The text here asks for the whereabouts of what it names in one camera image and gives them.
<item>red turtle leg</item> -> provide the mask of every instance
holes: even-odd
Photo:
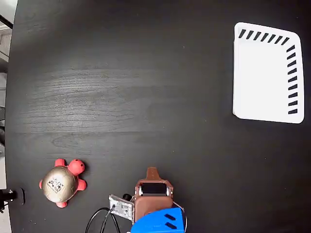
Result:
[[[55,160],[55,166],[65,166],[65,160],[64,159],[56,159]]]
[[[83,191],[86,189],[86,182],[84,180],[79,179],[78,181],[78,190]]]
[[[57,202],[56,205],[59,207],[59,208],[65,208],[67,206],[67,202]]]

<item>stuffed turtle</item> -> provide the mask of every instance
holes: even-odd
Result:
[[[86,189],[86,182],[78,177],[84,169],[85,165],[79,159],[72,160],[68,166],[65,166],[64,159],[57,159],[55,167],[40,181],[39,187],[50,201],[64,208],[77,191]]]

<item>black table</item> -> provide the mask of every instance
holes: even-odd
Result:
[[[26,203],[10,204],[13,232],[83,232],[109,194],[134,192],[148,166],[174,185],[189,233],[309,232],[310,10],[300,1],[19,1],[6,169]],[[300,36],[302,124],[232,115],[237,22]],[[59,157],[87,164],[88,187],[65,209],[38,188]]]

